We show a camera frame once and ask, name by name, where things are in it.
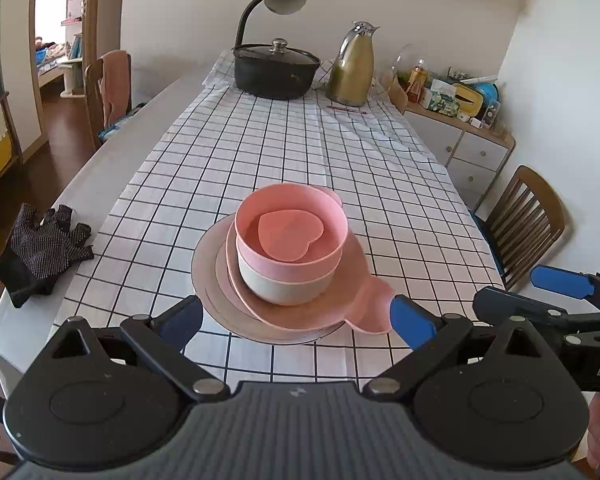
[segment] heart-shaped dish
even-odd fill
[[[258,220],[260,246],[279,262],[299,262],[309,247],[315,252],[323,232],[322,221],[301,209],[271,211]]]

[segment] white tablecloth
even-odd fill
[[[436,314],[475,319],[476,290],[502,286],[488,245],[435,161],[385,94],[329,108],[328,62],[303,98],[271,101],[237,89],[224,53],[205,89],[129,182],[80,265],[52,333],[68,316],[117,326],[158,316],[192,294],[190,262],[205,230],[251,191],[275,182],[334,189],[374,272]],[[395,333],[343,326],[312,344],[272,346],[229,333],[205,312],[185,355],[234,388],[240,380],[362,386],[410,350]]]

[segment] tissue box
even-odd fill
[[[449,97],[456,96],[456,87],[450,85],[449,83],[445,83],[444,81],[440,81],[440,79],[434,79],[431,82],[431,91],[440,92],[441,94],[446,94]]]
[[[455,117],[460,109],[458,101],[452,97],[429,90],[428,88],[422,90],[420,104],[427,110],[432,110],[433,112],[438,112],[449,117]]]

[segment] lamp neck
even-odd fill
[[[247,5],[244,11],[242,12],[240,22],[238,22],[238,32],[235,35],[235,48],[238,48],[242,44],[242,38],[244,37],[244,26],[247,24],[247,18],[249,17],[249,14],[251,14],[251,11],[263,1],[264,0],[252,0],[251,3]]]

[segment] shelf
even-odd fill
[[[397,81],[391,84],[391,86],[388,89],[388,94],[392,104],[401,114],[404,114],[405,112],[412,112],[414,114],[418,114],[423,117],[439,121],[440,123],[448,124],[449,126],[453,126],[458,130],[469,132],[470,134],[482,137],[483,139],[490,140],[491,142],[504,146],[507,149],[513,149],[513,147],[515,146],[515,140],[513,139],[513,137],[511,137],[509,132],[506,132],[503,135],[499,136],[493,130],[485,130],[484,128],[474,128],[469,123],[464,123],[456,117],[448,117],[446,115],[439,114],[438,112],[427,110],[418,103],[410,102],[407,99],[407,94],[405,94],[401,86],[397,84]]]
[[[62,63],[58,63],[58,65],[71,65],[71,64],[75,64],[75,63],[82,63],[82,58],[74,57],[73,59],[67,59],[66,61],[63,61]]]
[[[67,27],[69,25],[75,25],[76,23],[82,23],[82,18],[69,18],[68,20],[64,20],[64,22],[60,23],[61,27]]]
[[[60,92],[60,97],[62,99],[84,99],[84,90],[76,89],[75,92],[75,94],[69,94],[69,92],[63,90],[62,92]]]

